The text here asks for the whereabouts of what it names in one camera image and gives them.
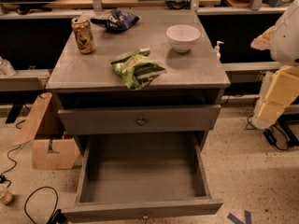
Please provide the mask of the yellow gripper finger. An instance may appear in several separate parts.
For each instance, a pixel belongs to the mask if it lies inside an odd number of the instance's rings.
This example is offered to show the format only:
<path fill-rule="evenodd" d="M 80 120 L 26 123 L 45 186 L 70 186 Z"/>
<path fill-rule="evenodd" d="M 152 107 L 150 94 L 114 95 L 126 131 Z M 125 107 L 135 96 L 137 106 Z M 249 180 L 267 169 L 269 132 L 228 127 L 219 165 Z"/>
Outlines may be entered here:
<path fill-rule="evenodd" d="M 252 124 L 268 129 L 299 96 L 299 67 L 283 65 L 275 73 L 266 72 L 253 111 Z"/>
<path fill-rule="evenodd" d="M 274 26 L 265 30 L 261 35 L 254 38 L 250 44 L 253 49 L 267 50 L 271 48 L 272 36 L 274 33 Z"/>

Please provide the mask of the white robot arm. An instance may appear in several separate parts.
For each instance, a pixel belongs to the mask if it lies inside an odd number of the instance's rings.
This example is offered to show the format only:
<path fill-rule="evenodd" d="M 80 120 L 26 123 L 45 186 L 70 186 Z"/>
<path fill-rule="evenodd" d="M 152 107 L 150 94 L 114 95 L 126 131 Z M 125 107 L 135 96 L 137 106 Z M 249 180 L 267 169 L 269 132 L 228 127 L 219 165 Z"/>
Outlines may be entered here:
<path fill-rule="evenodd" d="M 299 96 L 299 0 L 294 0 L 277 22 L 255 38 L 250 46 L 270 50 L 271 58 L 281 64 L 263 78 L 252 123 L 267 129 Z"/>

